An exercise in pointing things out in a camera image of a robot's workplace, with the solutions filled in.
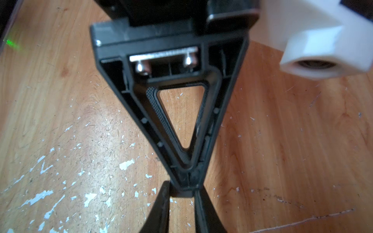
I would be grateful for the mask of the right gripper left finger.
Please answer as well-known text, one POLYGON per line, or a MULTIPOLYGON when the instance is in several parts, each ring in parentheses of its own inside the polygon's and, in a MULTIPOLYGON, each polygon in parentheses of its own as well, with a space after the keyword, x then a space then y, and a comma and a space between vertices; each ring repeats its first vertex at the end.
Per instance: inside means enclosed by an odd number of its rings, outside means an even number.
POLYGON ((164 181, 140 233, 168 233, 170 218, 170 181, 164 181))

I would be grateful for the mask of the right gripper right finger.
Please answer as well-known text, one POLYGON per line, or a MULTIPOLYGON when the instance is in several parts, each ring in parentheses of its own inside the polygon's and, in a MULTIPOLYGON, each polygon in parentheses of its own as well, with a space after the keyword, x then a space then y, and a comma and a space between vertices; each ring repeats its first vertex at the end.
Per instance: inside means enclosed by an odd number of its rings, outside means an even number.
POLYGON ((194 193, 195 229, 197 233, 227 233, 203 186, 194 193))

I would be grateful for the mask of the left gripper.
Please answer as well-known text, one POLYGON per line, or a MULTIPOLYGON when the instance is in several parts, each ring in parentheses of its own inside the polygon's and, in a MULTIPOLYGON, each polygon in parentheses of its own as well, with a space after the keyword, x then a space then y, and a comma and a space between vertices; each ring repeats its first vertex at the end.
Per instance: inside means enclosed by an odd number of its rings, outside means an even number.
POLYGON ((209 52, 238 53, 239 41, 223 34, 249 30, 259 19, 259 1, 97 1, 110 21, 90 26, 94 54, 125 42, 193 33, 214 37, 209 52))

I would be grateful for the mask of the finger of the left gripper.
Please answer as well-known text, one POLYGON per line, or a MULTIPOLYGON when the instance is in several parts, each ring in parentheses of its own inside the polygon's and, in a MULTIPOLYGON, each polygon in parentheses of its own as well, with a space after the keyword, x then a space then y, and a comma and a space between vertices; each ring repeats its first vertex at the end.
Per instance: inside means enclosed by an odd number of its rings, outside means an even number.
POLYGON ((205 89, 189 151, 191 166, 181 172, 181 192, 203 186, 224 114, 249 46, 248 35, 216 42, 203 49, 202 85, 205 89))
POLYGON ((191 193, 191 148, 180 144, 159 96, 161 90, 185 85, 170 85, 163 77, 140 77, 126 58, 96 59, 96 66, 155 150, 175 189, 191 193))

